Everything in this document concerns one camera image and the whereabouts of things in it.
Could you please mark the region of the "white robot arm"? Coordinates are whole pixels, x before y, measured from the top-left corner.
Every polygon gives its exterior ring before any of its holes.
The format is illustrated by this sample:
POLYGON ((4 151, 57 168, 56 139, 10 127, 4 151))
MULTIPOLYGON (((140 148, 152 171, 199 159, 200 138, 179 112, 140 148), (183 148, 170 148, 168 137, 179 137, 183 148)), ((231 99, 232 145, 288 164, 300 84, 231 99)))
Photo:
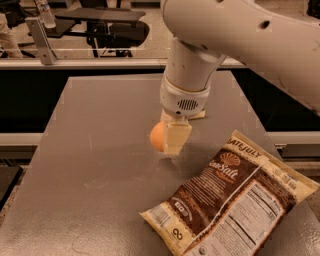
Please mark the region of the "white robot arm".
POLYGON ((161 0, 173 34, 160 102, 169 116, 163 139, 167 155, 181 152, 188 123, 202 112, 209 77, 229 56, 308 109, 320 112, 320 26, 272 13, 252 0, 161 0))

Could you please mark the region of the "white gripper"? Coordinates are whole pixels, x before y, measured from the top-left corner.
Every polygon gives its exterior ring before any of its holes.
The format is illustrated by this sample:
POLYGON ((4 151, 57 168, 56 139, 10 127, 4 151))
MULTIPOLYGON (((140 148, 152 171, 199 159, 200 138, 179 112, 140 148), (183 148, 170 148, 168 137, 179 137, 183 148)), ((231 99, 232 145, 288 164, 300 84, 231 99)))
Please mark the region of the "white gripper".
POLYGON ((188 91, 173 85, 166 76, 160 86, 160 104, 162 112, 160 121, 165 121, 164 153, 177 156, 186 143, 192 126, 184 119, 198 115, 205 107, 210 88, 200 91, 188 91))

